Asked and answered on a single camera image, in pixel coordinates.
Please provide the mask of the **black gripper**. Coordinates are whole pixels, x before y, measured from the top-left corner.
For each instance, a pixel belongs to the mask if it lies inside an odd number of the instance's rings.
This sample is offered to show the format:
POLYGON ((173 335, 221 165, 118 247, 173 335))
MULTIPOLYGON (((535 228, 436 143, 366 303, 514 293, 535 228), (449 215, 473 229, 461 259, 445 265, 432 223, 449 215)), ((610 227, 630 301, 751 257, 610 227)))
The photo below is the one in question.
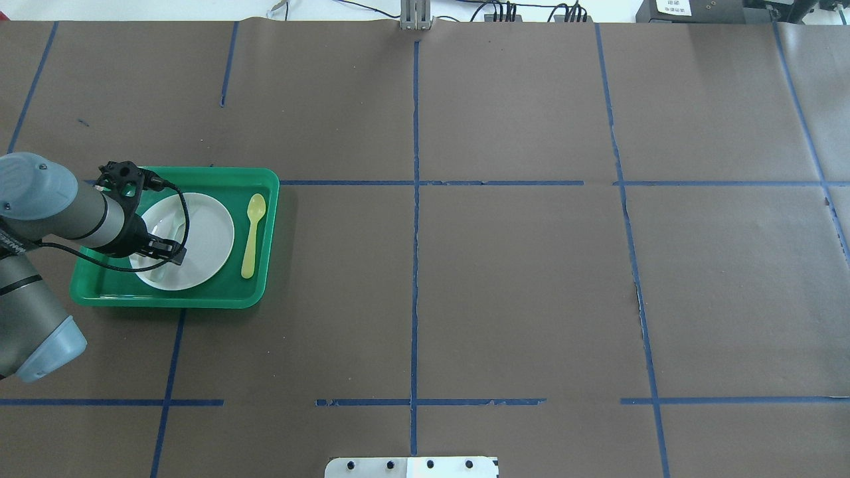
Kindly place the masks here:
POLYGON ((135 212, 127 216, 124 226, 112 240, 106 244, 106 255, 113 258, 125 258, 132 254, 147 251, 152 260, 181 266, 187 249, 178 247, 176 241, 161 237, 149 237, 145 221, 135 212))

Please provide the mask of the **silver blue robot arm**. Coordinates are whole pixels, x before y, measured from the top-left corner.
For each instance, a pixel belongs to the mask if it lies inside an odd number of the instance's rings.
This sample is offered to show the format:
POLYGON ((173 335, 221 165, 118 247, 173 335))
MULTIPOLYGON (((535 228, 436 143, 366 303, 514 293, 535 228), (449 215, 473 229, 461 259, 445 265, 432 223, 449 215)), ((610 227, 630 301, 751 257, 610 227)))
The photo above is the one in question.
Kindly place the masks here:
POLYGON ((104 261, 61 243, 60 237, 109 258, 152 258, 149 270, 182 264, 179 241, 149 233, 137 214, 143 191, 176 185, 131 161, 109 161, 93 185, 67 167, 30 152, 2 156, 2 377, 33 383, 79 357, 88 342, 28 254, 54 248, 107 270, 104 261))

